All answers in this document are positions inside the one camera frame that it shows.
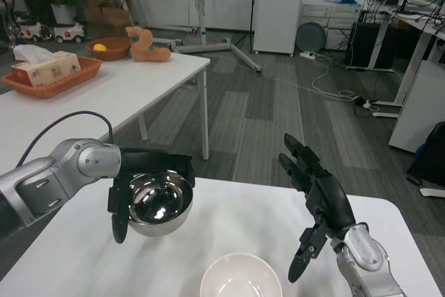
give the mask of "backpack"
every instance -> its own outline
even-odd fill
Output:
[[[416,186],[422,179],[445,186],[445,122],[437,123],[414,155],[407,180]]]

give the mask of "power strip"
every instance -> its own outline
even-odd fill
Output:
[[[310,51],[305,51],[300,53],[300,56],[310,59],[311,61],[315,61],[315,53]]]

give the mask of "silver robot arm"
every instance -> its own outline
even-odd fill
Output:
[[[68,139],[57,145],[49,156],[0,176],[0,195],[6,200],[0,212],[15,213],[18,226],[11,225],[10,230],[28,227],[62,207],[82,187],[101,178],[116,177],[120,165],[117,145],[95,139]],[[2,231],[2,234],[13,232]]]
[[[365,224],[350,227],[344,239],[333,238],[331,246],[354,297],[406,297],[391,274],[388,254]]]

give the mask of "white bowl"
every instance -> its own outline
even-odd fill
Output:
[[[262,259],[247,253],[227,254],[206,270],[200,297],[282,297],[280,281]]]

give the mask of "gray carpet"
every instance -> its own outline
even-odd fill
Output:
[[[156,30],[154,34],[196,42],[194,35],[185,33]],[[209,33],[210,40],[226,35],[227,32]],[[238,40],[241,35],[229,37]],[[54,42],[40,45],[52,50],[60,47]],[[248,50],[248,39],[240,46]],[[63,49],[79,54],[84,52],[83,47],[63,45]],[[330,55],[341,58],[341,54]],[[200,103],[197,87],[190,83],[145,113],[148,142],[140,140],[134,121],[116,133],[118,145],[162,147],[171,153],[192,155],[198,177],[291,187],[277,158],[280,152],[286,152],[283,135],[293,134],[319,155],[324,167],[337,176],[348,194],[384,198],[400,209],[436,283],[445,292],[445,201],[423,198],[418,188],[406,181],[405,171],[412,154],[387,144],[394,120],[370,118],[368,111],[355,111],[351,103],[304,89],[311,88],[313,79],[326,70],[325,65],[306,58],[252,55],[264,69],[258,75],[228,51],[203,56],[211,59],[207,72],[209,160],[200,158]],[[3,55],[0,64],[3,71],[10,60]],[[395,68],[403,72],[406,65],[398,61]],[[354,72],[332,66],[330,74],[317,84],[330,92],[349,89],[365,97],[393,100],[400,82],[400,73]],[[0,86],[0,93],[7,90]],[[6,259],[0,265],[0,278],[48,220],[0,244],[0,255]]]

